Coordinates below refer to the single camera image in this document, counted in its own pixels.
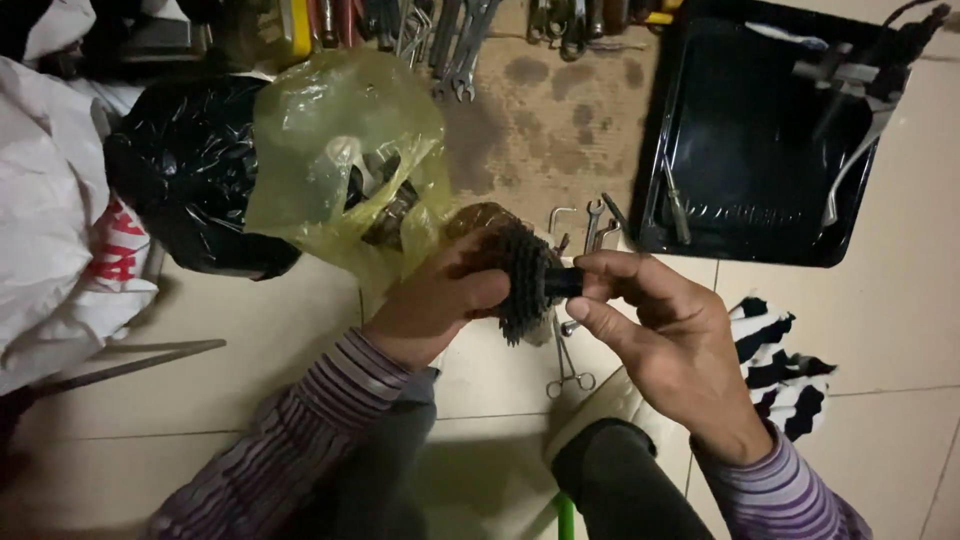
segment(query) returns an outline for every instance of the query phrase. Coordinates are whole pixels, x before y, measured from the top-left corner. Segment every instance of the hand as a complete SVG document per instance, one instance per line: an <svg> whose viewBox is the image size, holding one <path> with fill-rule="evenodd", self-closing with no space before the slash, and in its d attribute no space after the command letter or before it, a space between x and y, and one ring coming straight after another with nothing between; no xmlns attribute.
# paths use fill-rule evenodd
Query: hand
<svg viewBox="0 0 960 540"><path fill-rule="evenodd" d="M410 370L426 367L473 319L493 315L510 293L510 278L483 249L491 229L480 229L428 259L387 293L361 333Z"/></svg>
<svg viewBox="0 0 960 540"><path fill-rule="evenodd" d="M716 293L651 255L600 251L574 264L586 271L584 297L567 302L567 313L620 356L653 408L732 465L770 453L773 439L750 401ZM620 297L643 326L606 304Z"/></svg>

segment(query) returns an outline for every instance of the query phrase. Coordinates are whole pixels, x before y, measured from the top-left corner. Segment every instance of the forceps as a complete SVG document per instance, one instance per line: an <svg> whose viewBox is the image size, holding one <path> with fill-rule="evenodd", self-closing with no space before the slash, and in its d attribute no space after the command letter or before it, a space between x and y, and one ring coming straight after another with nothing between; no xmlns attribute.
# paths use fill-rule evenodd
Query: forceps
<svg viewBox="0 0 960 540"><path fill-rule="evenodd" d="M560 378L546 384L546 396L551 400L559 398L564 392L564 383L568 380L576 380L577 386L580 386L580 389L585 392L589 392L595 388L597 379L592 373L581 373L578 375L577 370L573 368L573 360L570 359L570 352L566 349L564 336L560 331L560 320L557 319L556 315L553 317L553 335L557 340L557 361L560 363ZM566 366L570 368L570 375L566 374L564 360L566 360Z"/></svg>

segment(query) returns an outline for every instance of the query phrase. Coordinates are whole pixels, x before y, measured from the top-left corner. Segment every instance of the black and white cloth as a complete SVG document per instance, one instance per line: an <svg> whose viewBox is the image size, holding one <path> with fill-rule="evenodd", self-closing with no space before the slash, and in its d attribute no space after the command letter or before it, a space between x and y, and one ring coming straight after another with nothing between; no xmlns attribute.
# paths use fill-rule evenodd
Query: black and white cloth
<svg viewBox="0 0 960 540"><path fill-rule="evenodd" d="M730 312L730 319L740 373L760 417L776 424L791 441L820 427L836 366L814 356L787 355L780 341L796 317L747 297Z"/></svg>

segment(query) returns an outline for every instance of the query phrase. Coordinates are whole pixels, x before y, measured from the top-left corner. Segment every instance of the fingernail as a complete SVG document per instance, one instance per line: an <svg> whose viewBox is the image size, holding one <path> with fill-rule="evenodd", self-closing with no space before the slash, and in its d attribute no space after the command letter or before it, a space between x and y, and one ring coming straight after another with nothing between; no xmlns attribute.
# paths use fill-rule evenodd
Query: fingernail
<svg viewBox="0 0 960 540"><path fill-rule="evenodd" d="M590 313L590 304L586 298L574 298L567 301L566 312L573 317L573 320L583 322L587 314Z"/></svg>

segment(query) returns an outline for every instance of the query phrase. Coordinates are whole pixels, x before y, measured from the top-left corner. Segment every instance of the striped sleeve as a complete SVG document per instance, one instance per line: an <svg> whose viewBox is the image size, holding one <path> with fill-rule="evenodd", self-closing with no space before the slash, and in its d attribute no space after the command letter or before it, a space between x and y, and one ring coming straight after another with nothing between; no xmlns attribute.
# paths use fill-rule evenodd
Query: striped sleeve
<svg viewBox="0 0 960 540"><path fill-rule="evenodd" d="M387 410L410 373L357 329L257 408L246 433L174 493L146 538L268 538Z"/></svg>
<svg viewBox="0 0 960 540"><path fill-rule="evenodd" d="M775 426L774 450L749 467L731 467L693 447L731 536L744 540L872 539L863 518L830 491Z"/></svg>

